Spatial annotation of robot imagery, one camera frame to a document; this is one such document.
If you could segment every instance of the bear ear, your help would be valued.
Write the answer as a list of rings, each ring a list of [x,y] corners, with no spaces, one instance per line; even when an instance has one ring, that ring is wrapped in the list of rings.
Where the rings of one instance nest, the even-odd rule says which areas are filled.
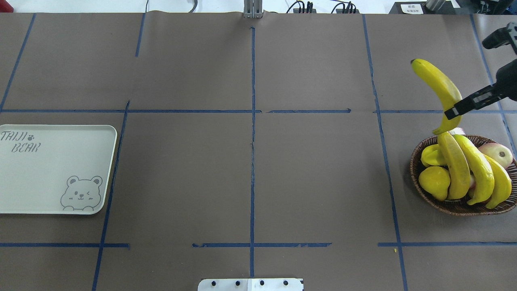
[[[76,183],[77,181],[79,181],[79,178],[77,176],[71,176],[70,178],[68,178],[68,181],[66,181],[66,183],[68,186],[70,186],[73,183]]]
[[[91,181],[92,181],[92,182],[94,182],[94,183],[95,183],[95,184],[97,184],[97,185],[102,184],[102,178],[101,178],[101,177],[99,177],[99,176],[95,176],[95,177],[93,177],[93,178],[91,179]]]

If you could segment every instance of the red object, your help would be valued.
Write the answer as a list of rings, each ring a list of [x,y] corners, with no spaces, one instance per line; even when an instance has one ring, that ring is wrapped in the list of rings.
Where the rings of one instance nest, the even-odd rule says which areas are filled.
[[[14,12],[14,9],[6,0],[0,0],[0,12]]]

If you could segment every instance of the metal cylinder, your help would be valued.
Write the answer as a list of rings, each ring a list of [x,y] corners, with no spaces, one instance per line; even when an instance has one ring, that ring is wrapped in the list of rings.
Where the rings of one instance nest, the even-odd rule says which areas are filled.
[[[445,3],[445,0],[427,0],[425,6],[430,11],[438,11],[442,5]]]

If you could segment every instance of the white floor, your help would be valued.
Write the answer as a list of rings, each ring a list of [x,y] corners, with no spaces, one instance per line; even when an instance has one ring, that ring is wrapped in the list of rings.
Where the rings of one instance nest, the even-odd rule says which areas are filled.
[[[15,12],[144,12],[146,0],[7,0]],[[454,7],[459,7],[451,0]],[[267,11],[285,13],[294,0],[263,0]],[[331,0],[315,0],[318,13],[330,13],[337,4]],[[361,13],[388,13],[393,0],[353,0]],[[149,0],[148,10],[187,12],[194,0]],[[244,0],[199,0],[195,12],[230,12],[244,9]]]

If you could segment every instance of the black device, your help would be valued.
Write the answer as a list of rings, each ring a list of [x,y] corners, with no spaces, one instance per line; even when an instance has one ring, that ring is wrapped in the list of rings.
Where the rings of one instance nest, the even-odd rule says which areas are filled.
[[[511,45],[517,54],[517,22],[510,22],[492,32],[483,42],[483,47],[490,50],[500,46]],[[444,112],[448,119],[453,119],[474,109],[481,109],[506,97],[517,101],[517,59],[503,66],[495,75],[496,82],[488,85],[454,104]]]

